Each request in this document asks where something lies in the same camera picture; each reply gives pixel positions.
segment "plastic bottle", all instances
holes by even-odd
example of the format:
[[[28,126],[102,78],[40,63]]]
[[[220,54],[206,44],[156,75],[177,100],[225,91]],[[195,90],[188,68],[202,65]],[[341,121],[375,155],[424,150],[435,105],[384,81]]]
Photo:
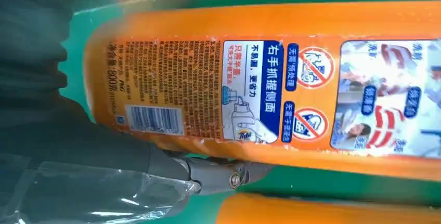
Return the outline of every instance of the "plastic bottle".
[[[98,123],[164,149],[441,180],[440,8],[311,3],[127,15],[88,42],[88,102]],[[266,145],[240,140],[236,124]]]

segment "logo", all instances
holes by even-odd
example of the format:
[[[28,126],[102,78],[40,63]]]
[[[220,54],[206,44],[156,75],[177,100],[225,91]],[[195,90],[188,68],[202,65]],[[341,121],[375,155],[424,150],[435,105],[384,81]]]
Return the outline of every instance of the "logo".
[[[309,89],[319,88],[331,80],[334,59],[323,48],[307,47],[300,51],[298,83]]]
[[[314,141],[328,130],[328,119],[323,112],[314,108],[303,108],[294,114],[294,137],[300,141]]]
[[[240,130],[239,131],[239,140],[250,140],[251,138],[251,132],[248,130]]]
[[[123,117],[123,116],[116,116],[116,122],[119,125],[124,125],[125,124],[125,117]]]

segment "barcode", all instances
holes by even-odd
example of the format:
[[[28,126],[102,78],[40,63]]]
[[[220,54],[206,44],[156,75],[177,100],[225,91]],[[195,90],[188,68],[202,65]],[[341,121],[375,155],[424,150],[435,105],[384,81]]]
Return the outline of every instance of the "barcode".
[[[183,135],[184,127],[180,108],[126,106],[131,130]]]

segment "green background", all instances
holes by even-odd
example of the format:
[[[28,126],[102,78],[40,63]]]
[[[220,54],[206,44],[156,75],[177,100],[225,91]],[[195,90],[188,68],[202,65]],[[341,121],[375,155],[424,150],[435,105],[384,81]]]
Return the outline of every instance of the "green background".
[[[86,1],[92,6],[94,1],[99,0]],[[148,8],[145,9],[341,1],[391,0],[152,0],[149,2]],[[97,26],[122,15],[122,9],[115,5],[77,14],[71,22],[71,37],[64,44],[68,50],[69,59],[60,64],[60,69],[68,75],[69,86],[62,89],[61,92],[66,97],[79,102],[86,109],[87,103],[82,80],[82,57],[86,41]],[[286,22],[286,24],[301,24],[301,22]],[[279,196],[313,196],[323,199],[441,206],[441,183],[298,167],[279,166],[264,180],[239,190]],[[157,220],[156,223],[215,223],[216,214],[222,201],[231,194],[194,196],[184,212],[175,217]]]

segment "blue label panel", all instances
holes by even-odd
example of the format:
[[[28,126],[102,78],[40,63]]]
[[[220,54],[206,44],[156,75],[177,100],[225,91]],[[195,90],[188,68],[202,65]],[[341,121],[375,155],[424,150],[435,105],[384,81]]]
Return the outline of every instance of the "blue label panel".
[[[280,127],[283,58],[283,46],[278,41],[264,42],[260,120],[277,136]]]
[[[286,101],[283,106],[282,142],[291,142],[292,140],[292,127],[294,126],[294,111],[295,111],[294,102]]]
[[[363,115],[369,116],[373,113],[376,99],[377,88],[374,85],[366,86],[363,93],[363,102],[361,102],[361,113]]]
[[[285,89],[287,91],[295,91],[297,88],[297,67],[299,61],[299,45],[288,45],[287,73],[285,80]]]
[[[404,107],[404,116],[407,118],[415,117],[420,106],[421,88],[410,87],[407,92],[406,106]]]

